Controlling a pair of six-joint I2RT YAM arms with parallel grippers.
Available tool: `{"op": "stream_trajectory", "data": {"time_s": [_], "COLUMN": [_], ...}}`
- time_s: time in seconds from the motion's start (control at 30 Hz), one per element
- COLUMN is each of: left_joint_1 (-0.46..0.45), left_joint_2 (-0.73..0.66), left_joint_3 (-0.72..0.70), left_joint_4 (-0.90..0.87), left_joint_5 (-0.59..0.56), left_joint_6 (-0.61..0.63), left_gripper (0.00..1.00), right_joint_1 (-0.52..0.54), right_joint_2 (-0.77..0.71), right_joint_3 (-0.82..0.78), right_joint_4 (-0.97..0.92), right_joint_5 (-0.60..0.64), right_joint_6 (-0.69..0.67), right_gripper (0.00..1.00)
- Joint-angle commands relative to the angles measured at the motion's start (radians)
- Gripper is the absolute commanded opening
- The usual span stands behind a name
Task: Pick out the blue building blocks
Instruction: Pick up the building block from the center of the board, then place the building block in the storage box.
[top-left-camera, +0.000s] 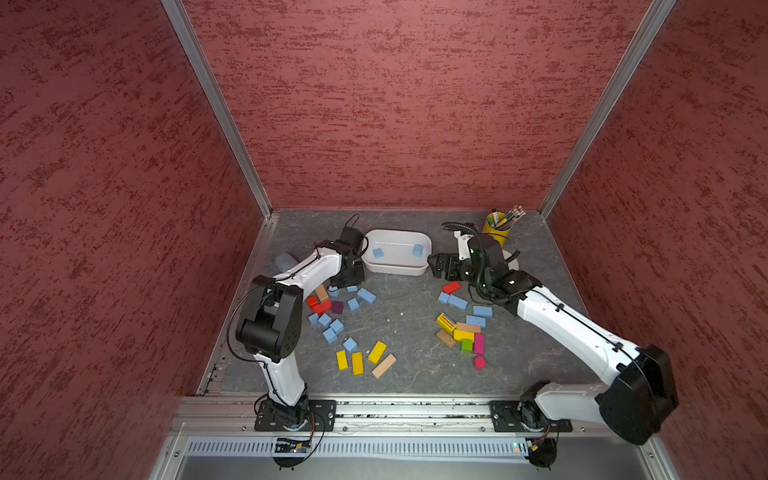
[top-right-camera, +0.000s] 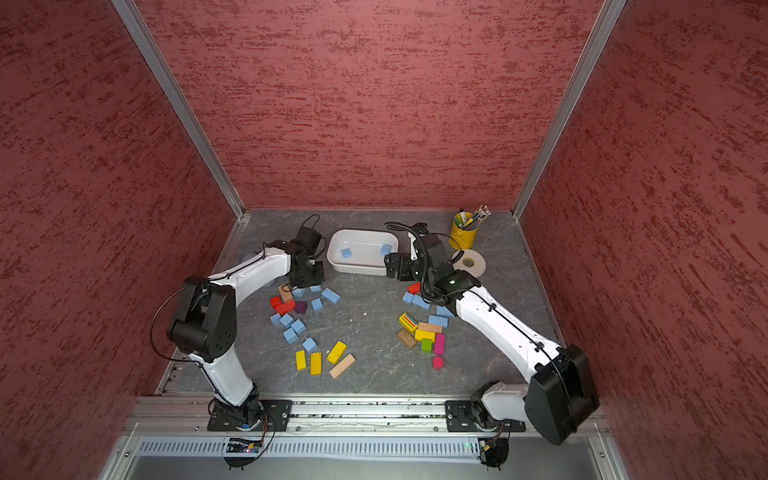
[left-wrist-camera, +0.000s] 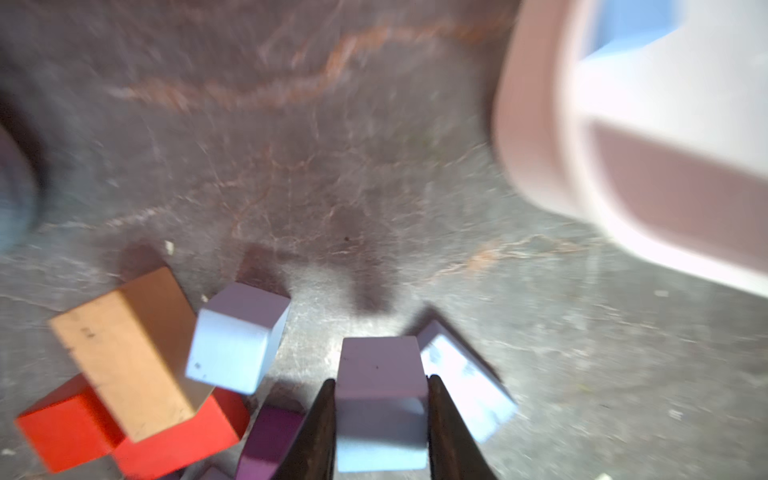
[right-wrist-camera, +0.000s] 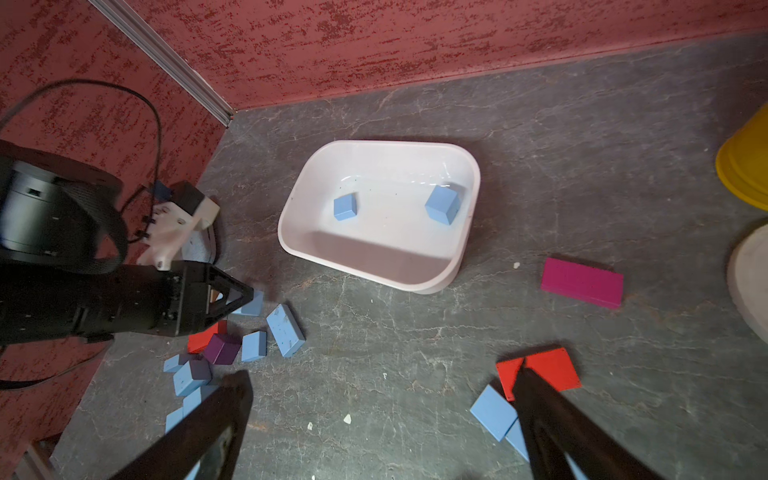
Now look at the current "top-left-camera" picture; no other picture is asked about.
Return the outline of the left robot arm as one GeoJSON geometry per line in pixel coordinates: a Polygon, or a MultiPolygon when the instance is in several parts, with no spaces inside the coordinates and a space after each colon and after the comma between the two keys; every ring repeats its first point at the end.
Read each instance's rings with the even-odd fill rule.
{"type": "Polygon", "coordinates": [[[302,330],[303,302],[324,285],[360,284],[367,247],[364,234],[346,227],[338,239],[316,245],[290,269],[273,277],[254,278],[235,310],[235,340],[249,354],[245,361],[258,364],[265,377],[266,406],[290,427],[302,425],[309,414],[306,382],[294,355],[302,330]]]}

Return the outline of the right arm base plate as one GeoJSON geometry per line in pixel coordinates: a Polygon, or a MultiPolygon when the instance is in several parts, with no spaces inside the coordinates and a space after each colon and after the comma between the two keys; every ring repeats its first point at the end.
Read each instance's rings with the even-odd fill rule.
{"type": "Polygon", "coordinates": [[[544,433],[570,433],[573,426],[570,420],[552,420],[547,418],[533,401],[496,400],[490,401],[490,418],[497,433],[526,433],[543,435],[544,433]]]}

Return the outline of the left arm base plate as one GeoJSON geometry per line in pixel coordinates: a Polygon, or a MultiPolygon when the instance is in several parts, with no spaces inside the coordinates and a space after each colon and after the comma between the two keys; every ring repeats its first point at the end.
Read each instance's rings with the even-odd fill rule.
{"type": "Polygon", "coordinates": [[[309,399],[287,407],[271,399],[256,408],[256,432],[328,432],[334,429],[338,403],[309,399]]]}

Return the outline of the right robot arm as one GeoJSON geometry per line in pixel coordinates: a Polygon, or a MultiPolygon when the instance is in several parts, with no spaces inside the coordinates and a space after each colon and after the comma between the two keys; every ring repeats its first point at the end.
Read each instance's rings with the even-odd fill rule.
{"type": "Polygon", "coordinates": [[[468,283],[487,303],[502,307],[545,332],[597,377],[593,384],[535,383],[518,401],[516,416],[529,431],[577,420],[607,426],[621,439],[643,445],[679,405],[668,354],[640,347],[594,323],[558,298],[539,279],[511,268],[491,235],[471,224],[446,222],[458,250],[428,258],[436,277],[468,283]]]}

